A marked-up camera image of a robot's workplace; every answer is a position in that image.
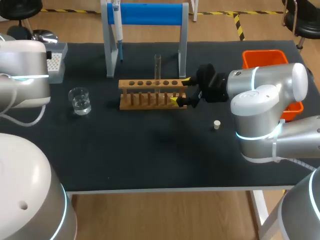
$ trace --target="white cap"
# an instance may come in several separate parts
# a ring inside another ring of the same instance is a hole
[[[221,122],[219,120],[215,120],[213,122],[213,127],[214,129],[219,129],[220,128],[220,125],[221,125]]]
[[[279,91],[274,85],[262,85],[245,91],[231,100],[231,112],[237,116],[253,116],[264,113],[279,102]]]
[[[32,142],[0,133],[0,239],[26,225],[49,192],[51,168]]]
[[[293,96],[297,102],[304,100],[308,91],[308,75],[305,66],[295,63],[292,68]]]

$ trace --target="black stool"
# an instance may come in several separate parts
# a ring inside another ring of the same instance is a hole
[[[294,36],[301,37],[296,46],[299,50],[303,48],[305,39],[320,39],[320,8],[308,0],[282,0],[282,3],[282,24],[292,31]]]
[[[19,27],[9,28],[8,35],[15,39],[31,40],[33,30],[28,19],[38,14],[42,7],[42,0],[0,0],[0,16],[19,21]]]

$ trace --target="table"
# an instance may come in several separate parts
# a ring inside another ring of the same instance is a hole
[[[162,55],[162,79],[178,78],[178,43],[126,43],[115,78],[106,79],[103,44],[68,45],[62,84],[52,84],[43,119],[30,128],[1,119],[0,132],[35,143],[47,156],[68,192],[219,191],[286,189],[309,172],[291,162],[254,164],[241,157],[230,103],[201,101],[197,108],[119,111],[118,79],[151,79],[154,55]],[[190,42],[187,76],[200,64],[218,72],[242,68],[242,52],[280,49],[288,61],[303,63],[293,41]],[[92,111],[72,114],[68,92],[86,87]],[[309,79],[305,118],[320,111],[318,90]],[[39,109],[12,109],[9,115],[32,121]],[[221,121],[212,132],[214,120]],[[320,161],[303,159],[318,167]]]

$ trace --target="yellow black tape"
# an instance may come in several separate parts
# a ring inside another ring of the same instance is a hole
[[[244,31],[242,30],[242,27],[240,24],[239,14],[234,13],[233,18],[234,18],[234,23],[235,23],[236,29],[238,30],[238,35],[239,35],[240,41],[246,40],[245,35],[244,35]]]
[[[198,12],[197,15],[230,15],[234,14],[283,14],[283,11],[202,11]]]
[[[73,9],[42,9],[41,12],[49,13],[80,13],[80,14],[101,14],[100,11],[91,10],[73,10]],[[202,11],[198,12],[198,15],[230,15],[233,14],[282,14],[282,11]]]
[[[73,10],[73,9],[41,9],[41,12],[47,12],[47,13],[101,14],[100,11]]]

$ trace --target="blue bar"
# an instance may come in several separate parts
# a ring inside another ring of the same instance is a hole
[[[121,3],[122,24],[182,25],[182,4]],[[115,24],[112,3],[107,4],[108,24]]]

